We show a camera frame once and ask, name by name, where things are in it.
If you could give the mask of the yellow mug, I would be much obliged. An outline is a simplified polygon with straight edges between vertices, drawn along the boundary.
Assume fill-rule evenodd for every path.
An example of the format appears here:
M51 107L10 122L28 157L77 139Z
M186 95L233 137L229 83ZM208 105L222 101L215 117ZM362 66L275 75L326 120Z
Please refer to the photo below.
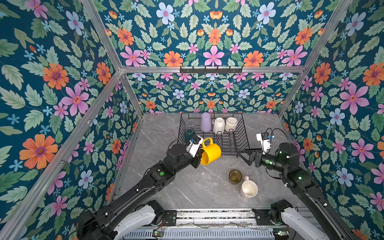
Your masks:
M212 138L204 139L202 142L201 164L206 166L218 160L222 155L219 145L215 144Z

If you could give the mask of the olive glass cup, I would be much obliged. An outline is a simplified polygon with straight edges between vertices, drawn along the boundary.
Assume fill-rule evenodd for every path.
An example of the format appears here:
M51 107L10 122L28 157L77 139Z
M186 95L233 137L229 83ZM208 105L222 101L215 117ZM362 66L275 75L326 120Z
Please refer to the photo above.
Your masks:
M231 170L229 172L229 181L232 185L239 184L243 179L243 175L239 170Z

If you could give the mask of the pink mug white inside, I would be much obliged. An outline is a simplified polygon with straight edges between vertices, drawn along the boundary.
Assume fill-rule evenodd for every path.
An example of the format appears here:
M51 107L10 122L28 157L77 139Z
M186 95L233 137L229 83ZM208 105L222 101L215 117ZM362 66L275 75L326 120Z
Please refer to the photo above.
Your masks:
M254 181L250 180L249 176L245 176L240 193L243 198L253 198L259 193L259 188Z

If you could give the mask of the green mug white inside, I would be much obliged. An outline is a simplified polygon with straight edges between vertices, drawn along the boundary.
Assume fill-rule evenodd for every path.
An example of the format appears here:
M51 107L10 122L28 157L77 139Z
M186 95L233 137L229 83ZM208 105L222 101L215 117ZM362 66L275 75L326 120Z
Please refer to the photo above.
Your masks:
M191 141L194 142L195 130L192 128L186 129L184 133L184 137L185 137L186 144L189 144Z

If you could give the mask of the white faceted mug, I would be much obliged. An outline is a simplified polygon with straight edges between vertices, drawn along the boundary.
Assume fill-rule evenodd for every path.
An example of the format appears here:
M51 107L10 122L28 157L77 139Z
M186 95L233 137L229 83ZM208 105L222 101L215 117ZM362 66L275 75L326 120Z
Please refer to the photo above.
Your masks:
M213 132L215 135L222 135L225 132L225 123L225 120L220 117L212 120Z

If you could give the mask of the lilac plastic cup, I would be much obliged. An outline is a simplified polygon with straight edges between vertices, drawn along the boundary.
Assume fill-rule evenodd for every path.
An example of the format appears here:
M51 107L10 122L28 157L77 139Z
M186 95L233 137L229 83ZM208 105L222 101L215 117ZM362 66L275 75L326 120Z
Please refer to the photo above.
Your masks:
M212 130L212 120L210 113L203 113L201 115L201 131L204 133L210 132Z

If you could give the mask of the clear glass cup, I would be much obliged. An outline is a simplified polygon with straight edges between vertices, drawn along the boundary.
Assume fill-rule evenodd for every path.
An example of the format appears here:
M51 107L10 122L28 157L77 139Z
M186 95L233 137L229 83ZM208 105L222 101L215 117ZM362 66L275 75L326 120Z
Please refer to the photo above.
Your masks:
M188 121L186 122L186 128L187 128L187 129L193 129L193 130L195 130L196 127L197 127L197 124L196 124L196 122L195 122L194 120L188 120Z

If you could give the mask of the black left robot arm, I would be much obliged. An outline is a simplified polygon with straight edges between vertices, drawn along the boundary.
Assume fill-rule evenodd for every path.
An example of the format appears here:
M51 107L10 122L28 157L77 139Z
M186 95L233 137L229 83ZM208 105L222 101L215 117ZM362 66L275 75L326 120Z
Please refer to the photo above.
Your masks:
M181 144L175 144L167 150L163 160L147 169L143 178L106 207L96 212L86 211L78 218L77 237L79 240L113 240L118 237L118 227L123 219L145 200L152 197L173 180L176 173L189 165L197 168L201 163L203 150L196 145L190 148L192 153Z

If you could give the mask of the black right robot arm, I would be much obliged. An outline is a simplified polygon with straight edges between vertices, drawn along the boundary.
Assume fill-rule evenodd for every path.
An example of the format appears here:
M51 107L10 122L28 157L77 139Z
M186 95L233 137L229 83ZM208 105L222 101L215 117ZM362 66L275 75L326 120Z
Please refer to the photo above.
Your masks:
M305 239L356 240L358 236L347 226L325 198L317 181L300 167L300 153L290 143L281 143L275 154L262 148L244 149L237 152L247 165L265 167L266 171L278 173L277 180L291 190L310 210L322 230L300 220L295 208L286 200L271 204L270 220L274 224L284 223Z

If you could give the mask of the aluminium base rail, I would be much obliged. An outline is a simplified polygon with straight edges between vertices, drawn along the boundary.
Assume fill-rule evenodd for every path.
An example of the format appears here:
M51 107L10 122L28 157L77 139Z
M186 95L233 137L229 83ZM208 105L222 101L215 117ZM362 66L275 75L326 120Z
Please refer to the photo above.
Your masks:
M269 208L174 209L164 212L158 223L153 223L155 218L155 213L139 210L129 217L133 224L140 223L140 228L291 228L284 222L272 221Z

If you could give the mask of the black hook rail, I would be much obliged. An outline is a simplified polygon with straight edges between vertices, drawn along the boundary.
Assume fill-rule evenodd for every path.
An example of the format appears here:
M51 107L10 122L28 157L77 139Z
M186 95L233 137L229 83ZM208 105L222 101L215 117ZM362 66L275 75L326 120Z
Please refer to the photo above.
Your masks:
M185 74L238 74L243 72L243 67L180 67L180 73Z

